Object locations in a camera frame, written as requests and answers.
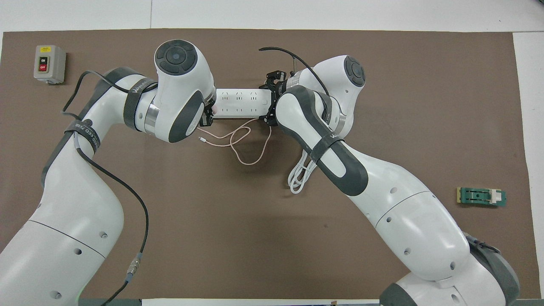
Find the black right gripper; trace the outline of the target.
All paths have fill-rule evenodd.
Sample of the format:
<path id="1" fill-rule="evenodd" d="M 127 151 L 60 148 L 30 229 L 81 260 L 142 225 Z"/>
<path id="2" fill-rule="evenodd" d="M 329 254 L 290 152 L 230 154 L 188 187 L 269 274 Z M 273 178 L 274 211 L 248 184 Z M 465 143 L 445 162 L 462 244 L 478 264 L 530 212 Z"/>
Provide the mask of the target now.
<path id="1" fill-rule="evenodd" d="M 276 103 L 280 96 L 287 90 L 287 79 L 289 76 L 284 71 L 273 71 L 266 74 L 266 81 L 264 85 L 260 86 L 260 89 L 268 89 L 272 91 L 272 105 L 269 107 L 268 112 L 264 116 L 260 116 L 268 126 L 278 126 L 276 118 Z"/>

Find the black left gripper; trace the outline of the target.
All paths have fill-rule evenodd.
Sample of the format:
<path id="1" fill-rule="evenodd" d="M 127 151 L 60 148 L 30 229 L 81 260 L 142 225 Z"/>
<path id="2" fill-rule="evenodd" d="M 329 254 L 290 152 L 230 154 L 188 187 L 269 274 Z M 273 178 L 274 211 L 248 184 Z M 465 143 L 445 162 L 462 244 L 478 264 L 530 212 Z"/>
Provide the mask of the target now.
<path id="1" fill-rule="evenodd" d="M 199 126 L 200 127 L 209 127 L 213 124 L 213 106 L 216 102 L 216 95 L 210 95 L 205 100 L 205 113 L 202 114 Z"/>

